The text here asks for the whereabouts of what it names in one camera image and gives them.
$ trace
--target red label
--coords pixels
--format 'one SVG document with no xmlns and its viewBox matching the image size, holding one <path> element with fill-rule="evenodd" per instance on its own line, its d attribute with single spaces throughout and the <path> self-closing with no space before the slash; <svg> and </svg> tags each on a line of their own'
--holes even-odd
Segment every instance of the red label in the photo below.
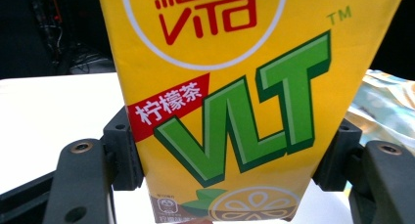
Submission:
<svg viewBox="0 0 415 224">
<path fill-rule="evenodd" d="M 135 142 L 153 135 L 153 129 L 172 116 L 180 118 L 201 107 L 208 95 L 208 80 L 205 74 L 128 106 Z"/>
</svg>

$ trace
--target lemon slice illustration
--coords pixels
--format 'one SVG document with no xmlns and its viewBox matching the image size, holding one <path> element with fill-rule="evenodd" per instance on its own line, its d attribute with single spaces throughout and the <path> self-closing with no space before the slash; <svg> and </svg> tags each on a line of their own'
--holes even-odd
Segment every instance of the lemon slice illustration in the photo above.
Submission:
<svg viewBox="0 0 415 224">
<path fill-rule="evenodd" d="M 209 216 L 218 221 L 292 219 L 300 198 L 276 187 L 248 187 L 224 193 L 212 202 Z"/>
</svg>

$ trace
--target beverage package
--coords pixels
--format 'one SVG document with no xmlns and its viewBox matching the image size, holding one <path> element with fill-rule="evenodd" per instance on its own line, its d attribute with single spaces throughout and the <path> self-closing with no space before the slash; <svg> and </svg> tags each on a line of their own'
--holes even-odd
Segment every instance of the beverage package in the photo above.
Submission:
<svg viewBox="0 0 415 224">
<path fill-rule="evenodd" d="M 101 0 L 155 221 L 291 220 L 400 0 Z"/>
</svg>

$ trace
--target juice box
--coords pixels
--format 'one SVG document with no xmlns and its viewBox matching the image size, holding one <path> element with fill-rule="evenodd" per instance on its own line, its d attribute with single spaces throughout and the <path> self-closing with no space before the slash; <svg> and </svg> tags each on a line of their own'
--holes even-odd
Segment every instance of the juice box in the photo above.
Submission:
<svg viewBox="0 0 415 224">
<path fill-rule="evenodd" d="M 155 221 L 291 220 L 400 0 L 101 0 Z"/>
</svg>

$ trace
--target white surface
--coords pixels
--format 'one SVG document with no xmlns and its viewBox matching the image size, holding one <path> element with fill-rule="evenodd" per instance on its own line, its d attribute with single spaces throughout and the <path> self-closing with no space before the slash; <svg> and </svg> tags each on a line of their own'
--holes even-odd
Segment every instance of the white surface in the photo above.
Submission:
<svg viewBox="0 0 415 224">
<path fill-rule="evenodd" d="M 67 144 L 99 139 L 122 106 L 114 73 L 0 80 L 0 194 L 55 170 Z M 146 188 L 115 192 L 115 209 L 118 224 L 154 223 Z M 291 223 L 352 221 L 344 194 L 323 193 L 311 182 Z"/>
</svg>

